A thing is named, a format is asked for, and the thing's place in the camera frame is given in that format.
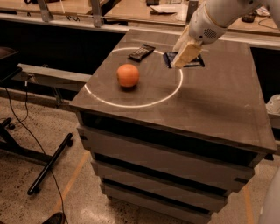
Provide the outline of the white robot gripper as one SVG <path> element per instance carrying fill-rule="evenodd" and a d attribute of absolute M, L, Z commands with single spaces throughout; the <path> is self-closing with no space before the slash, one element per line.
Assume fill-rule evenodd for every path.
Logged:
<path fill-rule="evenodd" d="M 204 2 L 192 14 L 189 26 L 185 27 L 172 50 L 177 53 L 177 57 L 182 57 L 189 62 L 200 55 L 201 44 L 212 44 L 226 31 L 227 28 L 218 26 L 209 17 L 207 3 Z"/>

